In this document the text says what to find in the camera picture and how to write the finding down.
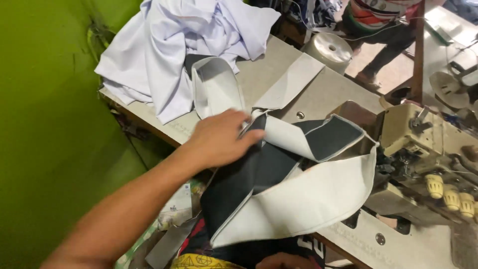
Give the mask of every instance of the yellow patterned fabric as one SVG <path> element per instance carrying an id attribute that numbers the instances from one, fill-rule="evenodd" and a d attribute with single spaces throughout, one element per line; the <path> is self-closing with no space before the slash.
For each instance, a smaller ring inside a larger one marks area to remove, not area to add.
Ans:
<path id="1" fill-rule="evenodd" d="M 173 260 L 171 269 L 244 269 L 239 265 L 235 265 L 228 261 L 199 255 L 199 254 L 183 254 Z"/>

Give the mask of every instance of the table surface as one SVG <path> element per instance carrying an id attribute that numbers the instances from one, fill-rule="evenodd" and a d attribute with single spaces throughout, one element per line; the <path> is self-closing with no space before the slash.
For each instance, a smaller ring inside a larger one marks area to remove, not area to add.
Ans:
<path id="1" fill-rule="evenodd" d="M 237 62 L 241 70 L 237 79 L 244 93 L 247 110 L 300 55 L 300 51 L 270 36 L 265 55 L 255 61 Z M 148 125 L 150 131 L 174 146 L 184 143 L 199 121 L 196 112 L 192 111 L 162 125 L 154 116 L 153 107 L 137 101 L 125 105 L 107 89 L 103 88 L 100 92 L 118 110 Z M 383 111 L 378 96 L 325 67 L 298 97 L 274 116 L 289 123 L 300 121 L 296 117 L 297 112 L 305 115 L 303 120 L 324 119 L 347 100 L 353 100 L 373 113 Z M 375 241 L 375 235 L 379 232 L 386 238 L 384 246 Z M 336 223 L 321 229 L 319 233 L 340 248 L 345 257 L 354 262 L 360 261 L 365 268 L 455 268 L 450 258 L 450 229 L 447 226 L 427 229 L 413 226 L 410 235 L 401 235 L 375 217 L 361 212 L 356 229 Z"/>
<path id="2" fill-rule="evenodd" d="M 435 99 L 435 94 L 430 85 L 430 76 L 437 72 L 447 71 L 447 64 L 451 61 L 460 63 L 465 69 L 476 65 L 478 55 L 478 44 L 472 46 L 470 49 L 460 52 L 458 48 L 468 46 L 478 33 L 478 26 L 466 21 L 458 15 L 448 11 L 441 6 L 435 6 L 432 2 L 425 2 L 425 18 L 430 21 L 445 23 L 457 23 L 459 26 L 455 30 L 449 32 L 451 38 L 461 44 L 454 44 L 450 46 L 442 45 L 437 38 L 430 35 L 425 30 L 423 42 L 423 87 L 422 87 L 422 102 L 425 105 L 433 105 L 440 108 L 442 111 L 452 113 L 441 102 Z"/>

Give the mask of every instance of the person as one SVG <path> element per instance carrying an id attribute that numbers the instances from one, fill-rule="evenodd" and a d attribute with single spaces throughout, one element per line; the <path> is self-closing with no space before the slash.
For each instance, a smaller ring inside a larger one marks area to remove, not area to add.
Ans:
<path id="1" fill-rule="evenodd" d="M 264 137 L 252 130 L 238 138 L 243 112 L 227 110 L 201 120 L 190 139 L 157 166 L 103 199 L 43 262 L 41 269 L 106 269 L 137 240 L 189 178 L 243 156 Z M 208 246 L 204 220 L 196 223 L 171 268 L 324 268 L 325 250 L 308 236 Z"/>
<path id="2" fill-rule="evenodd" d="M 369 90 L 378 90 L 377 73 L 415 42 L 416 9 L 421 0 L 350 0 L 342 15 L 341 26 L 351 46 L 363 43 L 385 44 L 375 58 L 355 77 Z M 399 22 L 404 16 L 410 23 Z"/>

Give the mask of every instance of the hand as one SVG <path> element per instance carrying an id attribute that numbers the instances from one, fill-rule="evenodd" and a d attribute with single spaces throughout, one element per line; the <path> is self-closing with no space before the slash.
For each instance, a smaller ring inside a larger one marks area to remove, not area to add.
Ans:
<path id="1" fill-rule="evenodd" d="M 314 263 L 299 255 L 279 252 L 265 257 L 256 269 L 315 269 Z"/>
<path id="2" fill-rule="evenodd" d="M 229 109 L 197 123 L 191 138 L 177 149 L 199 170 L 232 163 L 264 137 L 263 130 L 251 130 L 240 139 L 242 123 L 250 120 L 244 112 Z"/>

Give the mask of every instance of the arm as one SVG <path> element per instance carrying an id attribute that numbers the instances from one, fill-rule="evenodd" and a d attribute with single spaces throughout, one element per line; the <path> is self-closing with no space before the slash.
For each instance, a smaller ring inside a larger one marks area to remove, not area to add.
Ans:
<path id="1" fill-rule="evenodd" d="M 201 170 L 239 159 L 264 136 L 254 130 L 238 139 L 246 120 L 243 112 L 228 110 L 200 121 L 188 142 L 83 216 L 41 269 L 111 268 L 182 184 Z"/>

